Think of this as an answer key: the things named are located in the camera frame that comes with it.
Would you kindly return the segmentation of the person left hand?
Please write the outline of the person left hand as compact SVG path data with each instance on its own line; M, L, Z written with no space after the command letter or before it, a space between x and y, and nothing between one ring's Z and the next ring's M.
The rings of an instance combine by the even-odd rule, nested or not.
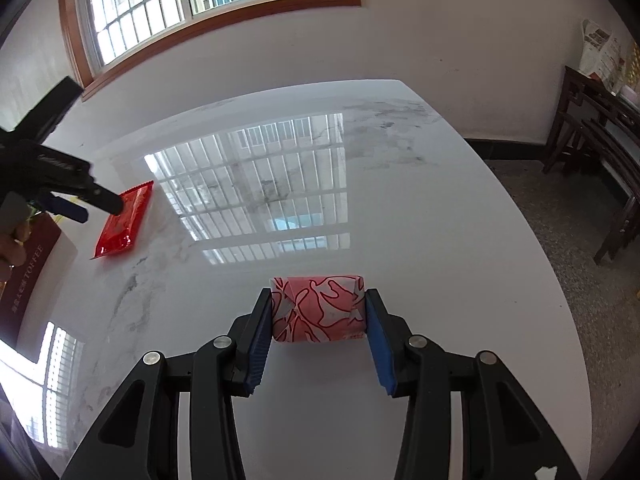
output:
M24 221L11 234L0 235L0 282L9 281L12 271L26 261L24 243L29 239L30 223Z

